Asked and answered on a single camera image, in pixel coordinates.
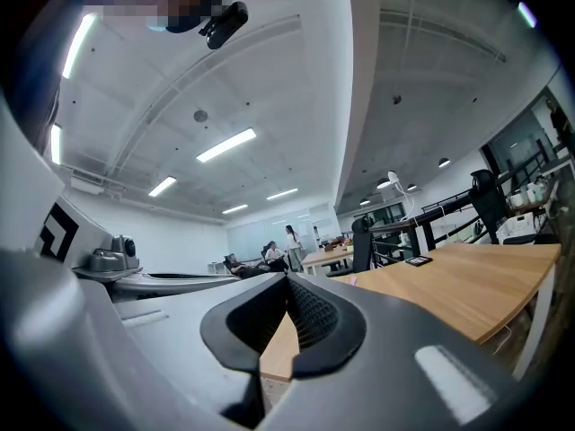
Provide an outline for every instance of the wooden desk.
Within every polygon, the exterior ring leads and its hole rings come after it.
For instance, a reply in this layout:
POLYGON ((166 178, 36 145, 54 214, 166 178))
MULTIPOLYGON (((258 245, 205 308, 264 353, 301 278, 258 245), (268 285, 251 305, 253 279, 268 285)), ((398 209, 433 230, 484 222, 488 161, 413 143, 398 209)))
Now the wooden desk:
POLYGON ((302 267, 304 267, 304 272, 308 273, 311 269, 311 274, 317 275, 322 264, 333 262, 334 260, 345 259, 346 257, 351 257, 353 252, 344 249, 344 246, 338 246, 333 248, 333 251, 325 252, 324 250, 318 252, 312 252, 305 256, 302 262, 302 267))
MULTIPOLYGON (((408 300, 435 314, 477 343, 510 322, 539 291, 535 316, 514 375, 531 361, 549 311, 559 244, 448 244, 426 255, 432 262, 401 262, 334 279, 408 300)), ((296 328, 286 315, 261 356, 261 374, 289 381, 291 359, 299 353, 296 328)))

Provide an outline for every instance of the ceiling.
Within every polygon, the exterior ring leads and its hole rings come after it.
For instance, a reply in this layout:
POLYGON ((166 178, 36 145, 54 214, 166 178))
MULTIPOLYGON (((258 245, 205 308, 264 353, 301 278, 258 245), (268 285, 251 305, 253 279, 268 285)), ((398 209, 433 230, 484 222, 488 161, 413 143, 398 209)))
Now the ceiling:
POLYGON ((483 145, 541 43, 507 0, 380 0, 375 80, 338 214, 363 197, 382 201, 376 182, 388 171, 422 187, 441 157, 454 162, 483 145))
POLYGON ((309 42, 312 8, 240 1, 250 20, 218 51, 198 29, 174 35, 126 18, 98 20, 71 78, 62 79, 60 173, 101 185, 100 196, 211 218, 241 204, 269 207, 266 197, 288 189, 328 189, 335 137, 314 125, 310 65, 326 53, 309 42), (194 120, 197 110, 208 114, 205 123, 194 120), (196 159, 247 128, 252 141, 196 159), (150 198, 168 175, 177 183, 150 198))

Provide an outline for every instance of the white wall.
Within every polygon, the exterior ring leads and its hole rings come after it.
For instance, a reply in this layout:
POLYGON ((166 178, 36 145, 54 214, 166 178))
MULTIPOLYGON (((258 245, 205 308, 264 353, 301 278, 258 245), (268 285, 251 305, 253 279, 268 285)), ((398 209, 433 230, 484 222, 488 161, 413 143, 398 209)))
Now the white wall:
POLYGON ((209 262, 221 262, 228 253, 224 226, 158 215, 74 189, 64 196, 110 233, 134 238, 144 270, 207 273, 209 262))

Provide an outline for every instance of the glass wall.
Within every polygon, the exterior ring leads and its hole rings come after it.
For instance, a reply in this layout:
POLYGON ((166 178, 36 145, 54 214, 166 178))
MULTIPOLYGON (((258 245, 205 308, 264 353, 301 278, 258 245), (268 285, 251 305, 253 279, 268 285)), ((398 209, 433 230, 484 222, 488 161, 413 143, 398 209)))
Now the glass wall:
POLYGON ((263 247, 270 241, 275 241, 284 251, 288 247, 286 234, 288 224, 299 235, 306 254, 316 251, 318 237, 315 229, 320 237, 328 236, 331 239, 340 234, 330 217, 329 207, 325 204, 229 228, 227 230, 229 251, 240 261, 260 259, 263 247))
MULTIPOLYGON (((519 166, 522 162, 539 152, 537 139, 541 140, 545 152, 549 158, 553 159, 555 153, 549 137, 545 134, 533 112, 529 110, 517 121, 503 129, 489 143, 500 171, 507 171, 510 163, 514 167, 519 166)), ((532 171, 535 167, 536 163, 533 162, 531 167, 527 167, 527 169, 532 171)))
POLYGON ((363 216, 367 216, 370 225, 373 226, 377 224, 376 226, 382 226, 399 222, 399 220, 405 216, 405 211, 403 210, 403 203, 397 203, 366 214, 354 215, 356 219, 363 216))

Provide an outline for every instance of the cable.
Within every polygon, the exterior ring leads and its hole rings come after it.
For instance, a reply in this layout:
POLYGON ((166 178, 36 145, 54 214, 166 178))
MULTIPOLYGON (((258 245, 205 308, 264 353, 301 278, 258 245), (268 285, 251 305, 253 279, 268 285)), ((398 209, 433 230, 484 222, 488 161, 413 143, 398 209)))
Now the cable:
POLYGON ((509 340, 509 337, 511 337, 511 334, 513 333, 513 330, 511 330, 509 327, 507 327, 507 324, 503 327, 509 331, 509 335, 500 343, 500 345, 497 347, 497 349, 495 351, 493 351, 493 353, 492 353, 493 355, 497 354, 497 352, 500 350, 500 348, 505 344, 505 342, 507 340, 509 340))
MULTIPOLYGON (((405 192, 403 191, 403 187, 402 187, 401 182, 397 181, 397 182, 395 183, 395 187, 405 196, 405 200, 409 203, 410 200, 409 200, 409 198, 407 198, 407 193, 405 193, 405 192)), ((410 212, 407 213, 406 215, 404 215, 399 221, 400 221, 400 222, 403 222, 404 220, 409 219, 409 218, 410 218, 410 215, 411 215, 411 213, 413 212, 413 209, 414 209, 414 208, 415 208, 415 199, 413 199, 413 197, 411 197, 411 209, 410 209, 410 212)))

